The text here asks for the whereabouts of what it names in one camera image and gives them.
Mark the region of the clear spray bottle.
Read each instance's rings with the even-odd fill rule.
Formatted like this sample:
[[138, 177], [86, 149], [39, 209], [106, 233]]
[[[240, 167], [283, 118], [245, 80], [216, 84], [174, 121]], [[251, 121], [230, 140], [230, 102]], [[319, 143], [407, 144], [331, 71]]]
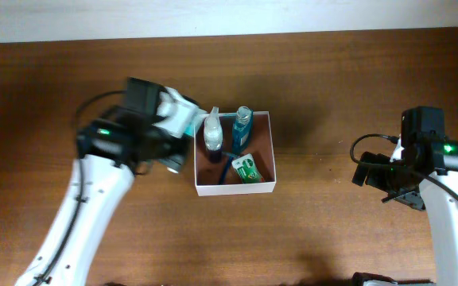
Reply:
[[204, 120], [204, 143], [209, 161], [213, 164], [219, 163], [222, 160], [223, 129], [217, 106], [212, 107]]

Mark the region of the blue disposable razor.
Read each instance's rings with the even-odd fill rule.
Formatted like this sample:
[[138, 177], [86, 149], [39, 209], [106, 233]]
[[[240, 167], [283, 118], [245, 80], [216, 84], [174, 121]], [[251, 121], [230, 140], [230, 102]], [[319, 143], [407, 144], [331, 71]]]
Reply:
[[223, 155], [227, 158], [227, 162], [225, 163], [225, 165], [223, 167], [223, 171], [222, 171], [222, 173], [221, 173], [221, 175], [219, 177], [218, 185], [223, 185], [224, 184], [226, 176], [227, 176], [227, 173], [228, 173], [228, 170], [229, 170], [229, 167], [231, 166], [231, 162], [234, 159], [239, 158], [239, 154], [235, 154], [235, 153], [223, 152]]

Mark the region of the blue mouthwash bottle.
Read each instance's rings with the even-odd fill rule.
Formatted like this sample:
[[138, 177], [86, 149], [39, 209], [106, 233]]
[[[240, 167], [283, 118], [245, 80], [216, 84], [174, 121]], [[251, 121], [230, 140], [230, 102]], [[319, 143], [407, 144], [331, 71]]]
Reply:
[[234, 154], [240, 154], [248, 146], [252, 122], [253, 110], [247, 106], [238, 108], [232, 129], [231, 150]]

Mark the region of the green Dettol soap pack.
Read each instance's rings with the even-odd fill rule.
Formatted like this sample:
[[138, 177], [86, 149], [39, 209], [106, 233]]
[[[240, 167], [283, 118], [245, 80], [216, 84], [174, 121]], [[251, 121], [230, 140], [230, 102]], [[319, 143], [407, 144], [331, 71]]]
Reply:
[[265, 179], [257, 168], [253, 156], [248, 153], [231, 162], [232, 168], [243, 184], [264, 183]]

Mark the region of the teal toothpaste tube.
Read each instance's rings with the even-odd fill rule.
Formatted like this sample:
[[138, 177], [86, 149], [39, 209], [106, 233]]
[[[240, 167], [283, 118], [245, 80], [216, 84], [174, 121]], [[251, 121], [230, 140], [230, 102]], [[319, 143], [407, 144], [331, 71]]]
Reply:
[[170, 172], [178, 173], [183, 169], [188, 160], [192, 142], [195, 139], [195, 136], [200, 128], [200, 124], [206, 113], [206, 110], [199, 109], [187, 125], [183, 137], [177, 144], [174, 145], [173, 154], [169, 156], [164, 163]]

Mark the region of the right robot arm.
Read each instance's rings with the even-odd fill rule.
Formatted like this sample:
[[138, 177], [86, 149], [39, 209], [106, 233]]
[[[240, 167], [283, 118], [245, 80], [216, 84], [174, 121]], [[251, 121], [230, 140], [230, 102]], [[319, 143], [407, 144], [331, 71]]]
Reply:
[[384, 203], [397, 201], [426, 212], [432, 235], [437, 285], [458, 285], [458, 141], [449, 139], [440, 108], [418, 106], [402, 112], [401, 133], [387, 135], [391, 156], [365, 152], [351, 160], [356, 185], [386, 193]]

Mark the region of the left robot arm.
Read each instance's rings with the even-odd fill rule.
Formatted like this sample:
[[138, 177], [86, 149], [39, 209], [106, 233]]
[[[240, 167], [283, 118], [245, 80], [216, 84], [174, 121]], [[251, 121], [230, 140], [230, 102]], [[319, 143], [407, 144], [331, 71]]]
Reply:
[[176, 89], [128, 78], [122, 101], [82, 126], [80, 117], [102, 93], [74, 115], [76, 158], [60, 209], [18, 285], [83, 285], [105, 230], [137, 176], [153, 162], [179, 172], [188, 153], [187, 131], [199, 111]]

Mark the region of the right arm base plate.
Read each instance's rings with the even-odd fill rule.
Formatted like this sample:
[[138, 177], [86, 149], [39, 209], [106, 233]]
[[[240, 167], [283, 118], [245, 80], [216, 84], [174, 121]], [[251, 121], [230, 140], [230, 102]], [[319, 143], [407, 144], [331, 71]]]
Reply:
[[374, 273], [355, 272], [351, 286], [436, 286], [430, 280], [394, 280], [388, 276]]

